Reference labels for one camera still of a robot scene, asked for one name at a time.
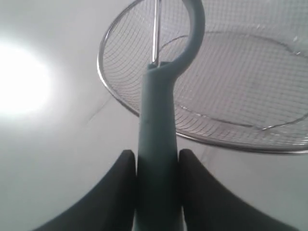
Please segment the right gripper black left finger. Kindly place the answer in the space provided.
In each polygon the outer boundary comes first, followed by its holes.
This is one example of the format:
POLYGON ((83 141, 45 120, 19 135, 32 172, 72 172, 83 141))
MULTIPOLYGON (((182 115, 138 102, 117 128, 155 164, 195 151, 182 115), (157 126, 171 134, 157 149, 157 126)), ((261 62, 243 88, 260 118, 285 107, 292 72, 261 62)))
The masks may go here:
POLYGON ((83 198, 38 231, 130 231, 136 207, 135 155, 124 150, 83 198))

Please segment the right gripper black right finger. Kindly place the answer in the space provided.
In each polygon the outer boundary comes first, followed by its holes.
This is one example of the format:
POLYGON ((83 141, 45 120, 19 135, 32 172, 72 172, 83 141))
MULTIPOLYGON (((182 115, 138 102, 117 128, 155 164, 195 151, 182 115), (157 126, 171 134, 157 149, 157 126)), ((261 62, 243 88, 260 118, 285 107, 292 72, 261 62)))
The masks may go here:
POLYGON ((223 186, 190 149, 179 153, 181 199, 189 231, 294 231, 223 186))

